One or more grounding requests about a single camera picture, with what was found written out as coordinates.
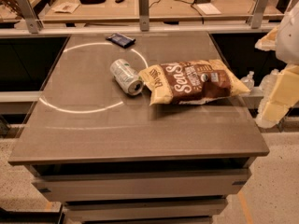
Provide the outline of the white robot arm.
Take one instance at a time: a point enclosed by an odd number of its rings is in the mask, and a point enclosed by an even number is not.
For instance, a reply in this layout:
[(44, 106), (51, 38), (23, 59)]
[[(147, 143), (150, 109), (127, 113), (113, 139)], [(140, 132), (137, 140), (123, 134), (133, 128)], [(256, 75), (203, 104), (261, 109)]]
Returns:
[(280, 72), (266, 77), (255, 119), (259, 127), (272, 128), (299, 102), (299, 3), (284, 15), (279, 26), (258, 40), (255, 48), (273, 50), (286, 64)]

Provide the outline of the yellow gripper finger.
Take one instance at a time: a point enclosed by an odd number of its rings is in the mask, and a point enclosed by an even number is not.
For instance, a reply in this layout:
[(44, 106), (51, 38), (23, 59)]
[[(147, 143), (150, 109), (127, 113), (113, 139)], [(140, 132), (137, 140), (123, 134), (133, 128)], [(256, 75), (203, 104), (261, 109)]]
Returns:
[(271, 75), (258, 108), (256, 124), (272, 128), (299, 102), (299, 65), (288, 64), (276, 75)]
[(278, 27), (276, 26), (256, 42), (255, 48), (263, 51), (275, 50), (277, 47), (277, 34)]

